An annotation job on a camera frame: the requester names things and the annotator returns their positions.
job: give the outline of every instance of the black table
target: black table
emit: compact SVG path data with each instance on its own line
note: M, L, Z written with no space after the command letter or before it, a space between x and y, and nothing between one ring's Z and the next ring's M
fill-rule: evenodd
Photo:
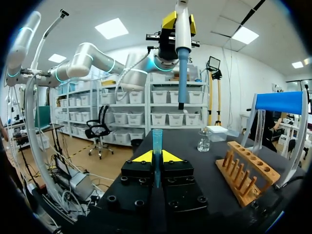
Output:
M224 142L211 142L210 150L208 152L199 152L197 150L197 143L200 139L198 130L164 130L163 131L163 149L172 153L173 155L190 161L194 167L195 179L202 189L203 194L207 197L209 203L209 212L222 213L223 215L232 215L241 211L230 186L227 184L223 175L217 168L215 161L225 157L226 151L229 149L227 143ZM227 141L237 141L241 143L242 135L238 138L228 136ZM245 147L253 146L254 142L248 139ZM153 148L152 133L150 132L140 147L134 153L133 158L136 158ZM268 163L278 173L282 174L289 163L281 155L263 147L260 150L259 158ZM294 176L302 176L305 172L298 168ZM260 184L264 184L264 180L258 176ZM290 199L300 187L301 181L296 181L289 186L285 187L282 194L285 198ZM272 193L273 188L270 187L266 194ZM151 197L151 219L158 219L152 229L159 229L159 223L164 223L164 197L161 188L153 188Z

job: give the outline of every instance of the test tube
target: test tube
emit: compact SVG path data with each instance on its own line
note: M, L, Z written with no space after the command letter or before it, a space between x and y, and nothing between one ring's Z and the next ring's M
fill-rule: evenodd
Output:
M155 182L157 188L160 184L160 156L162 150L162 129L153 129L153 152L155 157Z

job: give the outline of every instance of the black office chair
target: black office chair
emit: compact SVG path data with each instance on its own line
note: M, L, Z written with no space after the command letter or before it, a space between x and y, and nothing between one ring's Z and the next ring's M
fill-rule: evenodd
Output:
M102 149L109 150L112 154L114 151L108 147L107 144L102 144L100 138L107 136L111 133L105 124L105 114L109 106L102 106L98 113L98 119L87 121L89 129L85 130L85 134L88 139L96 138L96 145L90 150L89 155L91 155L93 150L98 150L99 159L102 159Z

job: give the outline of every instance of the floor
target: floor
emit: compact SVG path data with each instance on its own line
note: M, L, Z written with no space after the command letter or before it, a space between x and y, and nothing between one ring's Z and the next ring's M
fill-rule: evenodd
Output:
M50 139L50 144L53 145L52 133L48 132L46 133L46 135ZM62 133L58 134L58 138L61 148L64 151L65 149L67 149L70 159L77 167L79 167L82 171L86 169L88 170L89 173L96 174L109 179L115 179L120 174L120 169L124 164L124 162L132 156L131 147L110 145L110 148L114 151L114 154L112 155L111 152L109 152L108 150L103 150L102 159L100 160L97 151L93 151L91 156L88 155L89 150L92 147L94 147L91 141L76 137L69 137L68 135ZM30 165L30 170L32 174L35 175L38 172L38 169L36 167L31 149L26 148L23 150L23 153L25 155L27 163ZM50 147L49 149L46 150L46 154L50 162L51 155L55 154L55 151L53 150L52 147ZM10 150L7 150L7 155L12 162L13 160ZM26 171L25 163L22 159L21 152L18 152L18 162L21 170L23 170L26 177L30 179L30 176ZM110 186L112 184L111 180L97 178L92 175L90 176L90 178L96 185L98 185L104 191L107 190L107 186ZM40 186L44 184L40 176L36 177L35 180Z

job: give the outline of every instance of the white cable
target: white cable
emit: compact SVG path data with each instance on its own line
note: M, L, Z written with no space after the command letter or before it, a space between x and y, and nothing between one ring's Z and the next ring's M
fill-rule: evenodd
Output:
M117 82L117 86L116 86L116 89L115 89L115 99L116 101L121 101L125 98L125 96L128 94L128 92L125 92L124 95L122 96L121 99L118 99L117 97L117 93L118 93L118 89L120 87L120 83L122 82L123 78L126 76L126 74L131 71L131 69L133 69L135 66L137 66L139 63L141 63L145 58L148 57L150 53L147 53L146 55L144 55L138 62L136 62L135 64L133 64L131 67L129 68L125 68L122 73L120 74L119 76L119 79L118 79L118 82Z
M105 177L102 177L102 176L99 176L99 175L96 175L96 174L92 174L92 173L86 173L85 175L95 176L95 177L102 178L102 179L105 179L105 180L114 181L114 179L105 178Z
M69 193L69 194L74 198L74 200L76 201L76 203L80 206L81 212L85 215L84 209L82 208L82 206L81 206L81 204L79 203L79 201L78 201L78 199L76 198L76 196L75 196L71 191L69 191L69 190L64 191L62 197L65 196L66 193Z

